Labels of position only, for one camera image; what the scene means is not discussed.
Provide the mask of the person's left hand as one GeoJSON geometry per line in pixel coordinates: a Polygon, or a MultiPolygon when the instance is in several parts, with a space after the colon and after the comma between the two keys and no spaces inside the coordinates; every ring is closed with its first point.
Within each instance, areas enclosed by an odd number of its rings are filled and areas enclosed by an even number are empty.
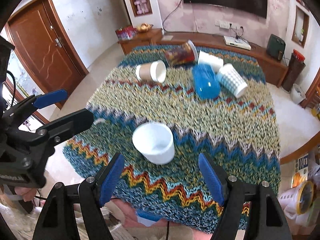
{"type": "Polygon", "coordinates": [[[15,193],[21,196],[25,202],[29,202],[35,198],[37,188],[15,187],[15,193]]]}

